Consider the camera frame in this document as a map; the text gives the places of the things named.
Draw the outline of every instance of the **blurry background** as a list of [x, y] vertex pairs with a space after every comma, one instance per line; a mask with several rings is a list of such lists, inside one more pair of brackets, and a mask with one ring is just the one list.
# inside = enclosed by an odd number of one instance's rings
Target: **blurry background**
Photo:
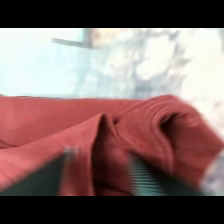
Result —
[[0, 29], [0, 94], [175, 94], [224, 136], [222, 28]]

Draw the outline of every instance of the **dark green fabric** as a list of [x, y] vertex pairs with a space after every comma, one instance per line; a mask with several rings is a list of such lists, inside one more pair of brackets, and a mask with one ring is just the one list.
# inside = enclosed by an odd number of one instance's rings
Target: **dark green fabric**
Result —
[[134, 196], [205, 196], [136, 157], [130, 173]]
[[57, 196], [65, 154], [0, 192], [0, 196]]

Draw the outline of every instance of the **red towel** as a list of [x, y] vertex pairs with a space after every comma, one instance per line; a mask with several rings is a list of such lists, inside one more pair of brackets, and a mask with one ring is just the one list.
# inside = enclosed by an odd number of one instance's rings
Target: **red towel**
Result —
[[60, 195], [131, 195], [128, 155], [199, 187], [223, 142], [174, 96], [149, 100], [0, 97], [0, 188], [73, 147]]

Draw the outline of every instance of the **red fabric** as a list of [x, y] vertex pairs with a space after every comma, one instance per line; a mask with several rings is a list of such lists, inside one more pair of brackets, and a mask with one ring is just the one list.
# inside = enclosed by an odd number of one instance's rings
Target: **red fabric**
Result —
[[0, 97], [0, 188], [64, 152], [60, 195], [130, 195], [128, 155], [198, 187], [223, 142], [174, 96], [149, 100]]

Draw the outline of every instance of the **red blanket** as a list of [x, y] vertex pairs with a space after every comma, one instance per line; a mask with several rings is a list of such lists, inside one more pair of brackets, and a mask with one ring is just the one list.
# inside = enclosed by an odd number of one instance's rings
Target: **red blanket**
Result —
[[131, 195], [135, 153], [199, 187], [223, 142], [174, 96], [149, 100], [0, 97], [0, 188], [70, 147], [60, 195]]

